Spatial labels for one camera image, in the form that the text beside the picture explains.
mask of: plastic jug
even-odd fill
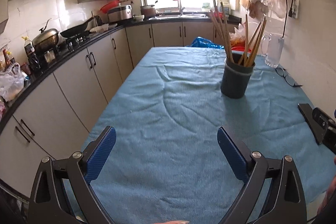
[[[270,33],[269,35],[264,34],[262,38],[262,44],[268,40],[267,53],[265,58],[266,65],[276,68],[279,65],[282,49],[284,47],[285,39],[281,34]]]

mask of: silver bolt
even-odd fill
[[[293,158],[291,156],[285,156],[285,160],[288,161],[288,162],[292,162],[293,161]]]
[[[48,161],[49,161],[49,157],[48,157],[48,156],[42,158],[42,162],[43,162],[43,163],[46,163],[46,162],[48,162]]]
[[[255,157],[256,159],[258,159],[258,158],[261,157],[261,154],[258,151],[254,151],[254,152],[252,152],[252,156]]]
[[[72,154],[72,157],[75,158],[75,159],[78,159],[82,156],[82,153],[81,152],[75,152]]]

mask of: black cable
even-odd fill
[[[288,15],[287,11],[288,11],[288,0],[286,0],[286,18],[285,18],[285,25],[283,26],[283,34],[282,34],[282,37],[285,36],[285,29],[286,29],[287,15]]]
[[[288,12],[288,16],[289,17],[293,16],[293,0],[292,0],[292,3],[291,3],[291,8],[289,9],[289,12]]]
[[[317,216],[314,216],[313,218],[311,218],[310,220],[307,220],[307,223],[313,221],[315,218],[317,218]]]

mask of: rice cooker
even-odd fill
[[[111,8],[107,12],[109,23],[116,23],[124,20],[133,20],[132,6],[120,5]]]

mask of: countertop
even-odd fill
[[[146,24],[155,24],[160,22],[211,22],[211,20],[208,17],[199,17],[199,18],[163,18],[163,19],[154,19],[154,20],[144,20],[141,22],[128,22],[126,24],[117,26],[113,29],[110,29],[106,32],[99,33],[99,34],[91,34],[89,39],[86,41],[80,43],[79,45],[73,47],[70,50],[61,51],[59,55],[57,55],[56,59],[48,66],[48,68],[41,71],[41,73],[37,76],[32,75],[30,84],[23,88],[21,92],[15,97],[15,99],[11,100],[7,103],[7,106],[9,108],[7,109],[5,115],[2,117],[0,121],[0,133],[5,128],[8,120],[11,118],[11,116],[14,114],[16,109],[19,107],[19,105],[28,97],[28,95],[51,73],[53,73],[57,68],[59,68],[61,65],[63,65],[65,62],[67,62],[69,59],[74,57],[77,53],[84,50],[88,46],[94,44],[98,40],[118,31],[125,27],[132,27],[132,26],[138,26],[138,25],[146,25]],[[236,16],[229,16],[228,24],[234,24],[238,25],[241,23],[241,18]]]

